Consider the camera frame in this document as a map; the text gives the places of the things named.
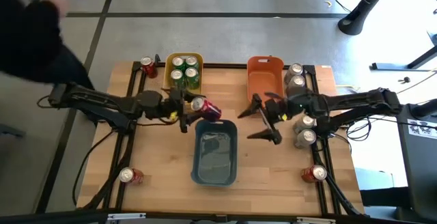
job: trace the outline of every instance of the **gray floor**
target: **gray floor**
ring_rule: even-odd
[[[69,0],[73,12],[101,12],[104,1]],[[340,1],[352,9],[359,0]],[[327,18],[107,18],[89,75],[97,89],[105,90],[117,61],[194,51],[207,62],[244,63],[254,55],[276,55],[287,64],[331,65],[337,83],[366,86],[380,76],[369,71],[370,63],[407,63],[432,47],[421,14],[415,13],[419,2],[381,0],[354,37],[338,30],[338,19]],[[333,0],[112,0],[109,11],[346,13]],[[83,61],[97,23],[98,18],[66,18],[61,24],[66,44]],[[0,215],[26,214],[38,202],[66,112],[35,106],[49,86],[0,78],[0,123],[27,132],[20,141],[0,142]],[[93,136],[94,127],[78,114],[48,211],[74,208],[72,181]]]

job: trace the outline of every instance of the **blue tray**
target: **blue tray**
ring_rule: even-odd
[[[237,127],[228,120],[196,125],[191,178],[205,186],[230,186],[237,177]]]

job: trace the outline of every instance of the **yellow basket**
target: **yellow basket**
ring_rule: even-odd
[[[167,60],[165,60],[163,88],[173,87],[173,81],[171,80],[171,77],[170,77],[170,74],[173,71],[173,63],[172,63],[173,58],[181,57],[183,59],[186,59],[187,57],[190,57],[190,56],[196,57],[197,61],[199,62],[199,87],[197,89],[187,88],[187,90],[194,93],[194,94],[202,94],[203,57],[199,53],[173,53],[173,54],[170,54],[167,57]]]

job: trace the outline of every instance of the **red soda can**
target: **red soda can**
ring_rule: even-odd
[[[313,165],[309,168],[302,169],[300,172],[302,179],[308,183],[321,182],[327,175],[328,172],[321,165]]]
[[[119,178],[120,181],[126,184],[138,185],[143,182],[144,173],[139,171],[138,169],[125,167],[120,171]]]
[[[155,78],[158,75],[156,70],[155,61],[151,57],[143,57],[141,59],[141,67],[149,78]]]
[[[204,97],[193,98],[191,109],[196,112],[206,113],[203,118],[210,122],[215,122],[221,117],[221,110]]]

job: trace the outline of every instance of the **wooden table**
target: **wooden table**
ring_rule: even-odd
[[[122,62],[115,66],[108,88],[110,94],[126,95],[131,68],[132,62]],[[160,90],[164,69],[159,68],[158,71],[157,78],[146,80],[146,89]],[[316,73],[320,92],[335,95],[332,69],[329,66],[316,66]],[[126,187],[123,210],[182,215],[204,213],[320,216],[315,185],[307,184],[300,178],[300,170],[311,166],[313,161],[310,149],[298,150],[293,146],[296,137],[292,132],[293,121],[278,124],[277,128],[283,136],[280,145],[264,140],[246,139],[249,134],[265,129],[259,117],[241,120],[236,118],[249,104],[246,70],[205,68],[202,78],[203,94],[222,109],[223,119],[233,121],[238,128],[236,181],[230,187],[217,188],[200,186],[191,180],[195,124],[188,128],[186,134],[182,134],[176,125],[138,127],[130,166],[142,170],[145,181],[141,186]],[[157,121],[142,118],[140,122]],[[106,124],[99,124],[94,143],[109,131]],[[116,137],[109,137],[89,157],[78,206],[88,203],[107,179]],[[330,151],[338,185],[355,208],[363,212],[347,143],[340,139],[330,139]],[[115,205],[118,184],[117,180],[111,206]],[[328,210],[332,213],[327,183],[325,191]]]

